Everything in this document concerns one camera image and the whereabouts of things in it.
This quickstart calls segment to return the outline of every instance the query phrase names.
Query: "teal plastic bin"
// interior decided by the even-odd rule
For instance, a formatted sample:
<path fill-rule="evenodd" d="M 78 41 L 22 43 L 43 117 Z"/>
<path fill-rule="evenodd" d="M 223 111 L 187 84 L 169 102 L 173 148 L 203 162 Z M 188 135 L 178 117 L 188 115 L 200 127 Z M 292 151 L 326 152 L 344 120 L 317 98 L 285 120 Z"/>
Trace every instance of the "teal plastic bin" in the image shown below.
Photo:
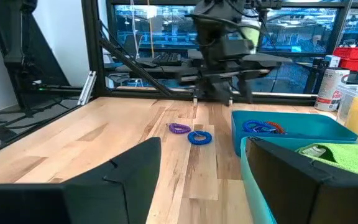
<path fill-rule="evenodd" d="M 241 155 L 241 139 L 249 136 L 338 141 L 357 140 L 357 134 L 340 125 L 330 117 L 320 114 L 233 111 L 231 119 L 233 145 L 237 156 Z M 242 124 L 248 120 L 273 121 L 281 125 L 286 134 L 245 132 L 242 129 Z"/>
<path fill-rule="evenodd" d="M 296 139 L 296 138 L 272 138 L 260 137 L 263 140 L 274 143 L 278 146 L 285 147 L 289 150 L 295 151 L 301 147 L 309 146 L 313 143 L 338 143 L 338 144 L 358 144 L 355 141 L 336 141 L 325 139 Z M 241 140 L 241 172 L 246 195 L 248 199 L 249 208 L 252 214 L 254 223 L 271 224 L 277 223 L 267 205 L 264 196 L 262 195 L 258 185 L 251 173 L 247 155 L 246 155 L 246 141 L 247 138 Z"/>

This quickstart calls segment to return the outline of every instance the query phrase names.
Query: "wooden tabletop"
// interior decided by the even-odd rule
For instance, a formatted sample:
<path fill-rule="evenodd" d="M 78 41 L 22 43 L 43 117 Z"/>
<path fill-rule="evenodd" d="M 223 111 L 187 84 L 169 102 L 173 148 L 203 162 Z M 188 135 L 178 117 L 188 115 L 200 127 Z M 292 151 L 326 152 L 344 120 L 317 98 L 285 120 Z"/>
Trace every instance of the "wooden tabletop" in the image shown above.
<path fill-rule="evenodd" d="M 161 170 L 147 223 L 252 223 L 233 151 L 232 110 L 322 113 L 305 106 L 98 98 L 1 150 L 0 183 L 62 182 L 158 136 Z M 192 146 L 168 123 L 207 130 L 214 140 Z"/>

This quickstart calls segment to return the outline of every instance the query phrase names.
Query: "red container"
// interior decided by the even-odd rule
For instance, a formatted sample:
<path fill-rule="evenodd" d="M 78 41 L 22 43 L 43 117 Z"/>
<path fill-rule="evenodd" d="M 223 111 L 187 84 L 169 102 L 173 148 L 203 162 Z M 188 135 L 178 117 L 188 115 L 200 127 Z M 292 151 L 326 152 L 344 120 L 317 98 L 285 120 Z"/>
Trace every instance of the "red container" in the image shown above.
<path fill-rule="evenodd" d="M 339 62 L 339 68 L 347 68 L 350 71 L 358 72 L 358 59 L 342 58 Z"/>
<path fill-rule="evenodd" d="M 358 59 L 358 47 L 337 47 L 334 55 L 341 58 Z"/>

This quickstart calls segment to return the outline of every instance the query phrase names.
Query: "green cloth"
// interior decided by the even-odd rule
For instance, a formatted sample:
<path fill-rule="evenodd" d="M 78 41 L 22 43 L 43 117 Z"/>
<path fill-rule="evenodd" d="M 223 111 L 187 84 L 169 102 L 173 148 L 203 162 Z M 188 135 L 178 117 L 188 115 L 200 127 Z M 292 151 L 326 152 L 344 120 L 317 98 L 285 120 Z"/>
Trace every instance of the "green cloth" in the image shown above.
<path fill-rule="evenodd" d="M 358 144 L 316 143 L 302 147 L 297 152 L 325 164 L 358 174 Z"/>

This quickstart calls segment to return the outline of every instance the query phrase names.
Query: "spray can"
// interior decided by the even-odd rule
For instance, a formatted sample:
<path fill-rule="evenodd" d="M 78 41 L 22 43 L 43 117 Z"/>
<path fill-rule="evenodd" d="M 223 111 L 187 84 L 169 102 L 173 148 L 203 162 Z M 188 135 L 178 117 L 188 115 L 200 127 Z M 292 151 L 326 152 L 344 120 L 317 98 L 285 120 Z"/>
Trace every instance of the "spray can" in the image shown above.
<path fill-rule="evenodd" d="M 350 74 L 349 69 L 343 68 L 327 68 L 320 90 L 317 95 L 314 107 L 322 111 L 335 111 L 341 101 L 341 92 L 337 90 L 340 84 L 346 84 L 346 80 Z"/>

